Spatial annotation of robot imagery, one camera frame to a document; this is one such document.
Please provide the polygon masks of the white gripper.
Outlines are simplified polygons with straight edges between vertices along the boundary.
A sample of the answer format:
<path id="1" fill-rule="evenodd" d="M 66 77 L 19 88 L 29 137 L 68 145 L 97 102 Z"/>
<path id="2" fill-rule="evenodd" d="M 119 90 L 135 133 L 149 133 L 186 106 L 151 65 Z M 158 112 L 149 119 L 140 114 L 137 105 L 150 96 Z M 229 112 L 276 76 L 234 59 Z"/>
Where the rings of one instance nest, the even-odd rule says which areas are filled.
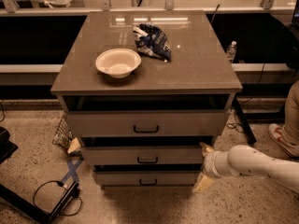
<path id="1" fill-rule="evenodd" d="M 204 156 L 203 172 L 205 174 L 201 173 L 198 176 L 192 189 L 193 192 L 205 190 L 214 183 L 213 178 L 221 178 L 221 174 L 216 168 L 216 160 L 221 153 L 219 151 L 215 151 L 212 146 L 204 142 L 201 142 L 200 146 Z"/>

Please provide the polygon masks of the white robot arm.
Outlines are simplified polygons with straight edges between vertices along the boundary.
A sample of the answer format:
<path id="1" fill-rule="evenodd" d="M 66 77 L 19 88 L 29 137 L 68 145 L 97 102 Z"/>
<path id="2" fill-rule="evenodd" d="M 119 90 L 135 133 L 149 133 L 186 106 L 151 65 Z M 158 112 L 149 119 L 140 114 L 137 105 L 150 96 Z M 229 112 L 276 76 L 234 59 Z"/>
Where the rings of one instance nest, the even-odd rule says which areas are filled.
<path id="1" fill-rule="evenodd" d="M 237 145 L 228 151 L 217 151 L 201 142 L 203 164 L 193 186 L 194 192 L 209 188 L 216 178 L 228 176 L 264 177 L 281 186 L 299 192 L 299 163 L 285 161 L 263 154 L 244 145 Z"/>

